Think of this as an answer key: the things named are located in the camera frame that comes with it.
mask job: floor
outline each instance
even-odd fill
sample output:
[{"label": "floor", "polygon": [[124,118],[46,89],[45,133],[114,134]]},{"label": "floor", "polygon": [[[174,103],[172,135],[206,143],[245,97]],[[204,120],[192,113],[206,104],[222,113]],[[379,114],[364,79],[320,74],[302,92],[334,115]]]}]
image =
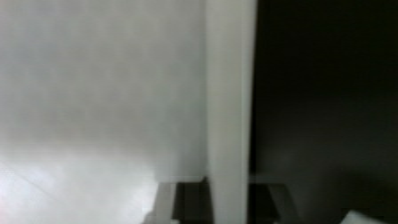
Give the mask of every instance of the floor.
[{"label": "floor", "polygon": [[142,222],[156,182],[140,152],[100,145],[4,145],[0,158],[0,223]]}]

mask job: black object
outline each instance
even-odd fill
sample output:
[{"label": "black object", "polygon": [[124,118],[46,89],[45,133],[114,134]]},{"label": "black object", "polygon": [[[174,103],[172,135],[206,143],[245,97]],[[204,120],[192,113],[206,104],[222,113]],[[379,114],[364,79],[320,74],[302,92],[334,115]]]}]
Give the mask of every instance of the black object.
[{"label": "black object", "polygon": [[178,183],[172,219],[181,224],[213,224],[212,194],[206,179]]}]

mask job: white door frame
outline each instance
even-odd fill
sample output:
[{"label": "white door frame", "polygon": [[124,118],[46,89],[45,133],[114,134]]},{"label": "white door frame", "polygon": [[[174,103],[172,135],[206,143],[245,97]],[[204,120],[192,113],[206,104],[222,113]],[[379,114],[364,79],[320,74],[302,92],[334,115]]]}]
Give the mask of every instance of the white door frame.
[{"label": "white door frame", "polygon": [[254,18],[256,0],[208,0],[208,173],[215,224],[247,222]]}]

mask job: white floor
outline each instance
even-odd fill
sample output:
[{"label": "white floor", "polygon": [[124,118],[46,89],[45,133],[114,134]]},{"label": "white floor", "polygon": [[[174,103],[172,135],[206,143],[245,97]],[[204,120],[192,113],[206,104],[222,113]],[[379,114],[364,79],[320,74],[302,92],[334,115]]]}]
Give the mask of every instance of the white floor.
[{"label": "white floor", "polygon": [[156,193],[144,154],[94,145],[27,147],[0,149],[0,223],[142,223]]}]

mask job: white wall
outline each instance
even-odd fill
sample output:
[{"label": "white wall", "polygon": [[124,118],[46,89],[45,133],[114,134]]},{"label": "white wall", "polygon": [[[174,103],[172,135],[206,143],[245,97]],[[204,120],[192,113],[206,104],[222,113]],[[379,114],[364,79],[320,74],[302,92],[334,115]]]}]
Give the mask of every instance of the white wall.
[{"label": "white wall", "polygon": [[247,216],[254,0],[208,0],[208,162],[215,223]]},{"label": "white wall", "polygon": [[204,1],[4,0],[2,143],[117,145],[201,176],[204,68]]}]

